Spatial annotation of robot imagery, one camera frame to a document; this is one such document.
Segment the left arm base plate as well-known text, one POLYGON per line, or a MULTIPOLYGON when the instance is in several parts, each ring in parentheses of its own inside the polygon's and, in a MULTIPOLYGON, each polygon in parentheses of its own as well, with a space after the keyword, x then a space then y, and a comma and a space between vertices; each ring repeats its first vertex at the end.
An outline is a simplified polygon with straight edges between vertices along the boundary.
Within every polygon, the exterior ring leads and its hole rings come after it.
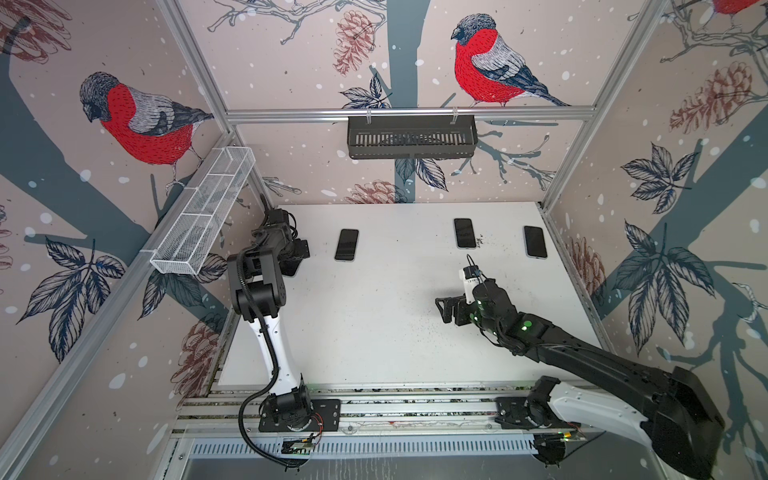
POLYGON ((312 400, 309 407, 273 414, 265 410, 259 422, 260 433, 320 433, 336 432, 339 428, 341 401, 312 400))

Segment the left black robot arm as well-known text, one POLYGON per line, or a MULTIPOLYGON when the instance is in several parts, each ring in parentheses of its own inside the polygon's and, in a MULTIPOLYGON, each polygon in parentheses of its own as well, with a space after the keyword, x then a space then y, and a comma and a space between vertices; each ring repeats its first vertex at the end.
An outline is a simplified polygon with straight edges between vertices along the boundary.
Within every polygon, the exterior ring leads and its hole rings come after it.
POLYGON ((256 335, 269 370, 260 414, 298 429, 314 411, 303 377, 292 368, 279 310, 287 301, 284 277, 294 276, 309 257, 308 242, 299 238, 295 217, 282 209, 267 211, 252 236, 251 246, 227 258, 232 308, 256 335))

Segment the black phone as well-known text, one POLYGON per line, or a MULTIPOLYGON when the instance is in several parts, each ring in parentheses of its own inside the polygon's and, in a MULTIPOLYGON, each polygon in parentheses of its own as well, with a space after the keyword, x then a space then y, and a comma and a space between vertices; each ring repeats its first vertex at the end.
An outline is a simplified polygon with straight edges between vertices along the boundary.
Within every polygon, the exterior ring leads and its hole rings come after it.
POLYGON ((358 239, 359 231, 357 229, 342 229, 337 242, 334 259, 336 261, 353 261, 356 255, 358 239))
POLYGON ((548 257, 544 231, 541 227, 524 227, 526 255, 531 258, 546 259, 548 257))
POLYGON ((458 248, 475 249, 477 247, 476 236, 471 219, 455 218, 454 231, 458 248))

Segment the black hanging basket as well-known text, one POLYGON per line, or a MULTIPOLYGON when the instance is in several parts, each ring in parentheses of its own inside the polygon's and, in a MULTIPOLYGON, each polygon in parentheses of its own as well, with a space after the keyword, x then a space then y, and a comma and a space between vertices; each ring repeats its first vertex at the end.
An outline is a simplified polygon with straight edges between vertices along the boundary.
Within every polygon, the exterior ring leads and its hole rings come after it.
POLYGON ((354 160, 471 158, 477 144, 472 115, 350 117, 347 124, 354 160))

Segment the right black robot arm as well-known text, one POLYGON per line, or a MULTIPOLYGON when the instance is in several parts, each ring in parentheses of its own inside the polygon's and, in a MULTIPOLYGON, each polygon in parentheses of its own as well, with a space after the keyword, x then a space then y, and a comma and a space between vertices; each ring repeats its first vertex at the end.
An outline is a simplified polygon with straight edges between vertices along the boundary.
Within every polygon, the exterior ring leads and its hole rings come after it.
POLYGON ((530 417, 548 424, 588 424, 651 448, 691 479, 707 479, 716 463, 724 420, 701 380, 690 370, 665 371, 595 347, 553 322, 519 311, 495 280, 466 278, 464 294, 435 305, 444 323, 472 324, 493 345, 576 375, 588 393, 542 377, 529 395, 530 417))

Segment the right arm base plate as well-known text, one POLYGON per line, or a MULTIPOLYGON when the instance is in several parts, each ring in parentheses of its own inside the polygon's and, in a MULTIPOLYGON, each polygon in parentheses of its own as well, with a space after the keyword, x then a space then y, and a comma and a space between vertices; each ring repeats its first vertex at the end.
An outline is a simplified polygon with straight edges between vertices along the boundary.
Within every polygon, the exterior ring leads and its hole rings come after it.
POLYGON ((498 397, 494 421, 504 430, 573 429, 546 402, 526 397, 498 397))

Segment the aluminium mounting rail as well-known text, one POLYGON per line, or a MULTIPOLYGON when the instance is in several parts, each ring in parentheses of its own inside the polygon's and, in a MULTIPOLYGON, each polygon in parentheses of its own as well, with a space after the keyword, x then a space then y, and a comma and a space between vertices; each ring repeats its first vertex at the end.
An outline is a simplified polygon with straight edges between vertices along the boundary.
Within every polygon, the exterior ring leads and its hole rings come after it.
MULTIPOLYGON (((364 433, 488 433, 500 426, 495 400, 525 397, 535 382, 314 384, 313 399, 337 399, 340 435, 364 433)), ((170 427, 173 438, 225 437, 239 434, 237 415, 245 398, 256 388, 214 385, 210 393, 182 402, 170 427)))

